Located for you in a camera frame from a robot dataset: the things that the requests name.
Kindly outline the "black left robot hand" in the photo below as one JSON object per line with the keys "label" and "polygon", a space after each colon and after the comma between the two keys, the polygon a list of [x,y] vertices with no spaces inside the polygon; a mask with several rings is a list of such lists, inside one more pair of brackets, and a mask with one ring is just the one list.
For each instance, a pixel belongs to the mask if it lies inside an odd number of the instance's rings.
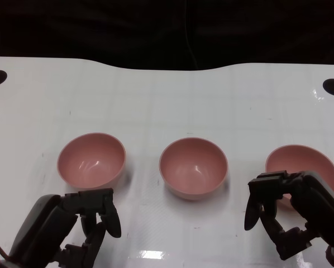
{"label": "black left robot hand", "polygon": [[[81,246],[61,244],[80,220],[86,236]],[[104,236],[121,236],[113,189],[87,190],[39,198],[13,242],[10,262],[21,267],[93,267]]]}

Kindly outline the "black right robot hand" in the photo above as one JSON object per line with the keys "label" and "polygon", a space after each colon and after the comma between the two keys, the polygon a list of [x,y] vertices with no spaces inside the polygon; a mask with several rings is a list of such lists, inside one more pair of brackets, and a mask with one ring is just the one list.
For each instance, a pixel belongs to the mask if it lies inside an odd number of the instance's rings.
{"label": "black right robot hand", "polygon": [[[311,246],[320,237],[327,244],[326,259],[334,267],[334,191],[312,171],[262,173],[249,183],[244,228],[251,230],[261,221],[282,260]],[[305,230],[285,231],[276,220],[276,202],[290,194],[292,207],[306,219]]]}

